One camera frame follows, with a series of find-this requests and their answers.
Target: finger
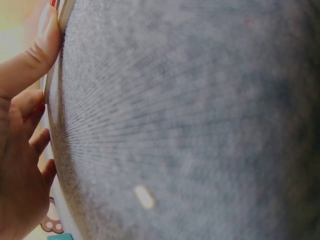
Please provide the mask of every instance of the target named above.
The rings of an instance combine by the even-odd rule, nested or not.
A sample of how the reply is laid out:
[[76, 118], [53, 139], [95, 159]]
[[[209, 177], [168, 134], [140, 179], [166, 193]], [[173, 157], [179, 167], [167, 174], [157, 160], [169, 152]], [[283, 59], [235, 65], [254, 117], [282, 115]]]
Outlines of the finger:
[[24, 133], [28, 139], [32, 137], [34, 131], [36, 130], [44, 112], [45, 104], [41, 104], [34, 110], [24, 121]]
[[53, 159], [50, 159], [47, 162], [46, 166], [44, 167], [44, 170], [42, 171], [42, 176], [48, 186], [48, 190], [50, 190], [56, 174], [57, 174], [57, 169], [56, 169], [55, 161]]
[[0, 63], [0, 98], [11, 100], [45, 75], [55, 63], [61, 35], [54, 7], [46, 6], [40, 19], [46, 26], [39, 26], [38, 36], [28, 50]]
[[50, 132], [48, 129], [43, 129], [40, 135], [33, 137], [29, 144], [30, 146], [36, 151], [38, 156], [42, 154], [42, 152], [45, 150], [46, 146], [48, 145], [50, 141]]
[[23, 91], [12, 99], [12, 102], [19, 107], [23, 118], [30, 115], [43, 101], [44, 94], [40, 89]]

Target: gray fabric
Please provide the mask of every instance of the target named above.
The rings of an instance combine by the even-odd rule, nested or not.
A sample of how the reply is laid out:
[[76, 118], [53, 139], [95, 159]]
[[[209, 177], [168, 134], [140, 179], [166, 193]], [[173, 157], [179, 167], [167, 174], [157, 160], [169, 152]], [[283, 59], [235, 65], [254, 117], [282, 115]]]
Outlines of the gray fabric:
[[83, 239], [320, 238], [317, 4], [76, 0], [49, 115]]

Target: fingernail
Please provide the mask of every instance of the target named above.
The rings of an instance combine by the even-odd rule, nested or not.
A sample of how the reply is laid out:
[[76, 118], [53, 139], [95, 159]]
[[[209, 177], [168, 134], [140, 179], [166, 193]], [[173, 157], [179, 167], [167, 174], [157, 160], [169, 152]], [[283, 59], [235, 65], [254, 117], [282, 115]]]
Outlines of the fingernail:
[[41, 13], [40, 20], [39, 20], [39, 25], [38, 25], [38, 36], [42, 37], [44, 32], [46, 31], [49, 21], [50, 21], [50, 16], [51, 16], [51, 11], [50, 11], [50, 4], [47, 3]]

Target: white spot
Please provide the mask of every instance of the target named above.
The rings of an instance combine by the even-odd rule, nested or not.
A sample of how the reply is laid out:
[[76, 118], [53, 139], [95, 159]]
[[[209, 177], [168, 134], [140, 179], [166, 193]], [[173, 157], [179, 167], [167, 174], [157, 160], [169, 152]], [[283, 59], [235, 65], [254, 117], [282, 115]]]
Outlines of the white spot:
[[47, 226], [47, 228], [52, 228], [53, 227], [53, 225], [52, 225], [52, 222], [50, 222], [50, 221], [48, 221], [47, 223], [46, 223], [46, 226]]
[[57, 225], [55, 225], [55, 228], [58, 229], [58, 230], [60, 230], [60, 229], [62, 229], [62, 226], [61, 226], [60, 223], [58, 223]]
[[145, 209], [153, 209], [156, 205], [155, 199], [151, 196], [150, 192], [144, 186], [136, 186], [134, 192], [139, 199], [141, 205]]

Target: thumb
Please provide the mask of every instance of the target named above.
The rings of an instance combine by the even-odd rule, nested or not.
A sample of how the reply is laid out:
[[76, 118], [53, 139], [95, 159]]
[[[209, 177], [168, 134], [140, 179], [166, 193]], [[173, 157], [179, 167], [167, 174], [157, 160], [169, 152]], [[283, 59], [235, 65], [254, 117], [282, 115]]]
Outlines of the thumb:
[[11, 100], [45, 75], [55, 63], [60, 45], [57, 11], [47, 4], [32, 45], [23, 53], [0, 63], [0, 98]]

